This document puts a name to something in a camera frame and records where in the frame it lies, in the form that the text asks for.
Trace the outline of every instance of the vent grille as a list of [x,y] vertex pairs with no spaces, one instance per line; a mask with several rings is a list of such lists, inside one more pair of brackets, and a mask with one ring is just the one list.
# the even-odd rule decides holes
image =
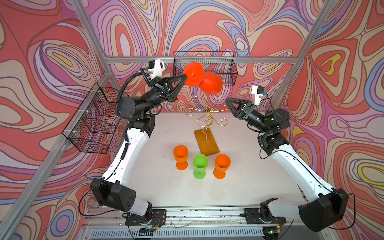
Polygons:
[[[150,234],[139,235],[138,228],[131,228],[134,238],[148,238]],[[160,228],[152,238],[181,237],[260,237],[264,236],[263,227],[183,227]],[[128,228],[124,229],[93,229],[90,239],[117,239],[131,237]]]

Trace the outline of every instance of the orange goblet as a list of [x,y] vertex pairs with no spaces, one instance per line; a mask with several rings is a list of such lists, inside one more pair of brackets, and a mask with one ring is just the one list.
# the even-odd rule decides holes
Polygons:
[[225,155],[220,154],[215,158],[214,176],[217,179],[223,179],[225,177],[225,171],[228,170],[231,165],[231,159]]
[[188,148],[186,146],[179,145],[173,150],[173,155],[175,156],[175,160],[177,161],[177,169],[185,170],[188,167]]

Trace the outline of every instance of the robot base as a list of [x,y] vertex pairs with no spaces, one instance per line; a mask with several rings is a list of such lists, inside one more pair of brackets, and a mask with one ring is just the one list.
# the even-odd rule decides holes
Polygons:
[[[260,219],[259,208],[254,209],[244,209],[244,214],[240,214],[241,217],[245,217],[247,224],[264,224]],[[268,223],[277,223],[280,225],[285,224],[287,221],[284,217],[274,217],[271,222]]]
[[143,221],[142,221],[143,217],[142,216],[138,216],[136,214],[127,215],[127,218],[125,220],[125,225],[126,226],[164,225],[166,223],[167,210],[165,210],[165,209],[152,209],[151,216],[152,216],[152,219],[150,219],[150,221],[146,221],[143,223]]

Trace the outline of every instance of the black wire basket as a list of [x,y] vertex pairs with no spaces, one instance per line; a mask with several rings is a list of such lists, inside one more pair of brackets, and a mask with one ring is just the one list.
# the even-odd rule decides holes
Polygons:
[[114,88],[99,87],[80,120],[66,136],[80,152],[108,152],[120,122],[115,114],[118,93]]
[[204,72],[213,72],[223,79],[224,86],[234,86],[237,68],[233,51],[175,51],[173,76],[182,75],[184,68],[193,62],[200,63]]

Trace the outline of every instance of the green cup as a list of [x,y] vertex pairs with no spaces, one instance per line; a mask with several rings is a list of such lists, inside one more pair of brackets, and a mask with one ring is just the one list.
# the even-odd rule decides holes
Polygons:
[[205,177],[205,170],[208,166],[208,158],[204,154],[198,154],[193,158],[193,176],[197,179],[203,179]]

